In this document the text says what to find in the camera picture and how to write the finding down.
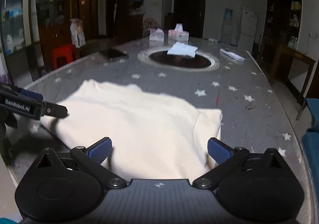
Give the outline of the cream white garment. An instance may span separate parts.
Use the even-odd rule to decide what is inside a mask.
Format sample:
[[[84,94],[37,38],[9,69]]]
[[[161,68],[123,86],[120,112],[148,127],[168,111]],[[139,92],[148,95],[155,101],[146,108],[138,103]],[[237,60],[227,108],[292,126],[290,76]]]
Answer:
[[[103,166],[126,180],[193,181],[215,167],[207,145],[221,136],[219,109],[199,109],[135,84],[94,80],[84,81],[61,104],[68,116],[46,116],[42,125],[69,148],[110,138],[112,153]]]

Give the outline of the red plastic stool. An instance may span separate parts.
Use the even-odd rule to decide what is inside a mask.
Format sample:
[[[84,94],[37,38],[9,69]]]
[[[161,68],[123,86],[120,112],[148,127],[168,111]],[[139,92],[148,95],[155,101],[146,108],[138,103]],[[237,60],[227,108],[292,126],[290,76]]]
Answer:
[[[78,60],[80,58],[79,51],[74,44],[67,44],[59,46],[52,50],[52,67],[57,69],[57,59],[64,57],[67,64]]]

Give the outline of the white paper bag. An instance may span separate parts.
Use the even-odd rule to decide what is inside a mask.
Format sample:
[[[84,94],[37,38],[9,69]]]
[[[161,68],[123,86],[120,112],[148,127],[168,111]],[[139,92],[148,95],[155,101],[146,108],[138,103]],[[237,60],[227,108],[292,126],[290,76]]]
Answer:
[[[76,48],[81,48],[86,45],[83,21],[80,19],[71,19],[70,32],[72,43]]]

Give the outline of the black smartphone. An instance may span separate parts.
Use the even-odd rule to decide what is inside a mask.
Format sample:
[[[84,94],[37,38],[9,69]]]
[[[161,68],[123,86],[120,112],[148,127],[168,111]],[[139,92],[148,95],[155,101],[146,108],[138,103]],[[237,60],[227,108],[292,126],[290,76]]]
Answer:
[[[129,56],[115,48],[107,48],[99,51],[101,55],[106,57],[109,61],[114,62],[121,59],[127,59]]]

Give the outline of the blue covered sofa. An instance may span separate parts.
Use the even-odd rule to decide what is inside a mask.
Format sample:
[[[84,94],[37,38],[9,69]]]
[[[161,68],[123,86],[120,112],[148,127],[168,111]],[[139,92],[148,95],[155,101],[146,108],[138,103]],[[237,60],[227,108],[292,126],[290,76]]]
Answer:
[[[296,122],[295,133],[303,146],[318,201],[318,99],[305,99]]]

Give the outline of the dark wooden display cabinet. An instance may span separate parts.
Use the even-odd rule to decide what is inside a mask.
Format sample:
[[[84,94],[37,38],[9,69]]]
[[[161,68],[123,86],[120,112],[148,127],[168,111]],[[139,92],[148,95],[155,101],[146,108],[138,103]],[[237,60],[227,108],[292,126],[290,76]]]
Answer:
[[[1,0],[1,82],[23,87],[53,71],[70,12],[70,0]]]

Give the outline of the white remote control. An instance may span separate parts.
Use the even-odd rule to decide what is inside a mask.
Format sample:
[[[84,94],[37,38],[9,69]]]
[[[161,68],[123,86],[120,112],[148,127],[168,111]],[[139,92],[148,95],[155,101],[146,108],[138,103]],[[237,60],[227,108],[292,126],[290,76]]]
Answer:
[[[226,49],[223,49],[223,48],[220,49],[220,52],[238,62],[243,62],[245,60],[242,56],[232,51],[227,51]]]

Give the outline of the round induction cooktop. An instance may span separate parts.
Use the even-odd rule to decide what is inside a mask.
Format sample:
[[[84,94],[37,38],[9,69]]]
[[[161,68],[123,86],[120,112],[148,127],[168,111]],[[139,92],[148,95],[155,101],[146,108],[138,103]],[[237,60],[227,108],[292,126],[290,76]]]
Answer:
[[[219,68],[219,60],[212,54],[195,52],[195,57],[168,54],[169,47],[149,48],[138,53],[138,60],[148,65],[183,72],[211,72]]]

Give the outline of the water dispenser with bottle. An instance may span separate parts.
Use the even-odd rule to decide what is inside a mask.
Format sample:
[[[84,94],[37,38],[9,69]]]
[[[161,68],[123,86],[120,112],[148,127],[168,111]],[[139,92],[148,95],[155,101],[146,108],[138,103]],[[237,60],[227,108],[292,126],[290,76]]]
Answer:
[[[220,42],[230,45],[232,38],[232,9],[224,10]]]

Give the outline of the white paper on cooktop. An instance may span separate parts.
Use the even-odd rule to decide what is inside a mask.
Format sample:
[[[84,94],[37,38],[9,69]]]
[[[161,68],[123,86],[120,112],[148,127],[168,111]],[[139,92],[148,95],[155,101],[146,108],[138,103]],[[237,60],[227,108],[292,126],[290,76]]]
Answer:
[[[197,50],[198,47],[196,46],[176,42],[170,49],[168,49],[167,55],[189,56],[194,58]]]

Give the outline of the dark wooden side table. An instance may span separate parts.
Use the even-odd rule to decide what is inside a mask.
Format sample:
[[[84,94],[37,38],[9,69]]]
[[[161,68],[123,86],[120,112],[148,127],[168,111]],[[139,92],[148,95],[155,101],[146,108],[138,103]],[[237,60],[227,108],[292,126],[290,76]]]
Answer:
[[[303,82],[302,88],[299,91],[290,81],[289,76],[294,60],[298,60],[308,66],[307,74]],[[291,47],[279,44],[275,50],[275,57],[271,66],[268,81],[272,86],[276,78],[277,70],[279,69],[279,79],[288,87],[299,104],[303,103],[304,94],[307,85],[309,84],[310,76],[315,65],[315,60],[311,57],[293,49]]]

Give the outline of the pink wet wipes pack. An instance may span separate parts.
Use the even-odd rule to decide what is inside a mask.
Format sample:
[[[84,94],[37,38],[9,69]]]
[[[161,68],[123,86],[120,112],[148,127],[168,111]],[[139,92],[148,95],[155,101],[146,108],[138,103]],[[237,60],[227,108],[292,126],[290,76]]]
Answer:
[[[150,41],[164,41],[165,34],[162,29],[149,29],[150,35],[149,40]]]

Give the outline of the white refrigerator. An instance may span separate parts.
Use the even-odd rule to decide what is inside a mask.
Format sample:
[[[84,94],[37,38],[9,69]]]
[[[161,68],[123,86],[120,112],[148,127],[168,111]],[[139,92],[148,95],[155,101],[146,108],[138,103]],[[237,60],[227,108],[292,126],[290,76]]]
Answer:
[[[247,8],[241,9],[237,29],[236,45],[239,50],[252,52],[258,22],[258,13]]]

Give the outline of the dark wooden door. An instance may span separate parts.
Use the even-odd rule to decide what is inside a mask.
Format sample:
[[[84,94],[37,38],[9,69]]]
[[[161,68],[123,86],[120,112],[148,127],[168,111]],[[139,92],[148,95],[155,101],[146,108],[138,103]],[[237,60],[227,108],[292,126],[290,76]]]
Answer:
[[[174,0],[174,18],[190,37],[202,38],[206,0]]]

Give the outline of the dark wall shelf unit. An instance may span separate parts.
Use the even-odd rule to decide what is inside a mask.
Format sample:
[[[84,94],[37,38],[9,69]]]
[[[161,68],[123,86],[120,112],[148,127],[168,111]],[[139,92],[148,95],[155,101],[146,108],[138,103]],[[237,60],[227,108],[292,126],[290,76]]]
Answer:
[[[299,38],[302,0],[267,0],[264,35],[271,40],[288,45]]]

